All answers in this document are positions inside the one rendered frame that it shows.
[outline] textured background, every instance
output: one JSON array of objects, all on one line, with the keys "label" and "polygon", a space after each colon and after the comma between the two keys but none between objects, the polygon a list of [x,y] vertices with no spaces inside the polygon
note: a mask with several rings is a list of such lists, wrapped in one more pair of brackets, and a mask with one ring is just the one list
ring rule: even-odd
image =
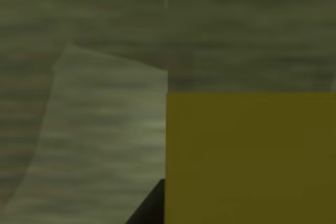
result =
[{"label": "textured background", "polygon": [[[0,5],[1,204],[32,155],[49,69],[68,41],[156,63],[192,56],[191,90],[327,90],[324,79],[334,71],[334,0],[170,0],[169,9],[163,0]],[[77,55],[106,58],[96,52]],[[163,73],[77,57],[76,71],[56,74],[36,159],[2,223],[122,223],[162,176],[164,112],[157,113],[164,99],[156,94],[166,90]],[[317,72],[323,83],[316,84]]]}]

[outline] yellow rectangle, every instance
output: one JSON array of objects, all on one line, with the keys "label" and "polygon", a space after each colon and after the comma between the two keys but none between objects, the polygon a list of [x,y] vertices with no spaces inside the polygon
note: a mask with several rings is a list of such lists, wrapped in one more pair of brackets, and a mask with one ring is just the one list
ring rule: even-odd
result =
[{"label": "yellow rectangle", "polygon": [[336,182],[335,101],[169,93],[166,224],[317,223]]}]

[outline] yellow block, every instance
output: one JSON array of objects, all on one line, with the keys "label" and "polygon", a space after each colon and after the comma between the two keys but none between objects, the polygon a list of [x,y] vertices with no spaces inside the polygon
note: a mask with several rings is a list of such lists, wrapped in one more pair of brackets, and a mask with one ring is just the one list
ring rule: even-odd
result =
[{"label": "yellow block", "polygon": [[169,93],[166,224],[328,223],[335,105],[334,93]]}]

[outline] yellow box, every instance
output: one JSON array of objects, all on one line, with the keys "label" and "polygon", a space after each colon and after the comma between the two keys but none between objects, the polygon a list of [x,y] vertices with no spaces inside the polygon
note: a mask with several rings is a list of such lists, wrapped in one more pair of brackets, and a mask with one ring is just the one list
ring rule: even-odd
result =
[{"label": "yellow box", "polygon": [[333,218],[335,105],[334,93],[169,93],[166,224]]}]

